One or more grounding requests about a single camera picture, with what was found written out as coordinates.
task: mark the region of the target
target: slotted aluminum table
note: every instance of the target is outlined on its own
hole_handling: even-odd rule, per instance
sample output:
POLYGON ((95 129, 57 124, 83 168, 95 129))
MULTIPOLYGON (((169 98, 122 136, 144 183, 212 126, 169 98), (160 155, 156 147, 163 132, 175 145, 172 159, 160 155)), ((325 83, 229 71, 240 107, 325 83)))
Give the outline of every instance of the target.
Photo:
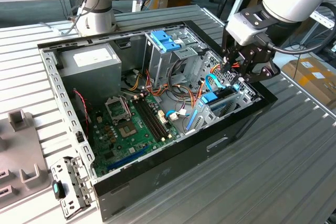
MULTIPOLYGON (((198 6, 117 15, 121 29, 187 19, 221 42, 223 24, 198 6)), ((0 29, 0 118, 33 114, 48 167, 74 154, 36 47, 56 39, 41 25, 0 29)), ((336 117, 285 76, 264 85, 279 100, 242 139, 109 222, 324 223, 336 207, 336 117)), ((95 205, 66 222, 51 187, 0 210, 0 220, 101 222, 95 205)))

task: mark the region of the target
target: ram slot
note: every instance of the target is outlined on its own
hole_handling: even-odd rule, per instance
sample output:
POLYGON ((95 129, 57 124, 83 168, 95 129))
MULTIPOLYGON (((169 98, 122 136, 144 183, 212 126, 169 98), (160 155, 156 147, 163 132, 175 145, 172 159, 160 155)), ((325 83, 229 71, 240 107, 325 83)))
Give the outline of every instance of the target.
POLYGON ((148 103, 146 103, 144 100, 140 102, 140 104, 143 106, 143 108, 146 110, 149 117, 153 120, 155 127, 160 131, 161 137, 168 137, 168 133, 166 132, 165 128, 160 123, 159 119, 153 114, 153 111, 149 107, 148 103))
POLYGON ((136 101, 133 103, 133 105, 157 142, 159 142, 161 138, 167 137, 165 129, 160 124, 156 116, 153 114, 151 108, 145 101, 136 101))

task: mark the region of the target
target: cardboard box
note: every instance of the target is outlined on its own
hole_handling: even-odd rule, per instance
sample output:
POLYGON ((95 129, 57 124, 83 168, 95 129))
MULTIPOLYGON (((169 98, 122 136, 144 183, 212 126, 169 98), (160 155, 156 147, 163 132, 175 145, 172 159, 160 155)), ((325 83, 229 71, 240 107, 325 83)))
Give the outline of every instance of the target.
POLYGON ((336 75, 313 57, 292 60, 282 71, 330 109, 336 108, 336 75))

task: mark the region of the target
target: blue tab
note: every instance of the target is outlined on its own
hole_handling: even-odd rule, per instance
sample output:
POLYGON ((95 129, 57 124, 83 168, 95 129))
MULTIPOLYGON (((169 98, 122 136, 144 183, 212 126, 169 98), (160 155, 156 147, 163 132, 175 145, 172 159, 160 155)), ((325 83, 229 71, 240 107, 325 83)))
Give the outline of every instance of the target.
POLYGON ((216 100, 218 97, 214 94, 214 92, 209 92, 209 93, 204 94, 202 98, 205 98, 206 103, 208 103, 208 102, 212 102, 216 100))
POLYGON ((187 125, 187 127, 186 127, 186 130, 187 130, 187 131, 190 129, 190 126, 193 124, 193 121, 194 121, 194 119, 195 119, 197 113, 198 113, 198 111, 195 110, 195 111, 194 111, 194 114, 193 114, 192 117, 190 118, 190 121, 189 121, 189 123, 188 123, 188 125, 187 125))
POLYGON ((176 44, 172 40, 172 37, 162 30, 151 32, 151 36, 164 52, 174 51, 181 48, 181 45, 176 44))
POLYGON ((240 86, 239 86, 239 84, 234 84, 233 85, 233 88, 236 90, 236 91, 239 91, 239 89, 240 89, 240 86))
POLYGON ((55 192, 55 194, 58 192, 58 185, 57 184, 54 184, 54 192, 55 192))

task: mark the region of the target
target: gray tray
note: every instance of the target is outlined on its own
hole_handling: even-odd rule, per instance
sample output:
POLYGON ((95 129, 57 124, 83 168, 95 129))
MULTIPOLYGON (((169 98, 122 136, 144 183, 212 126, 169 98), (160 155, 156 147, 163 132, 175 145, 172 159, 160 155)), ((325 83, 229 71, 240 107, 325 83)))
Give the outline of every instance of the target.
POLYGON ((49 185, 31 114, 9 112, 0 120, 0 209, 49 185))

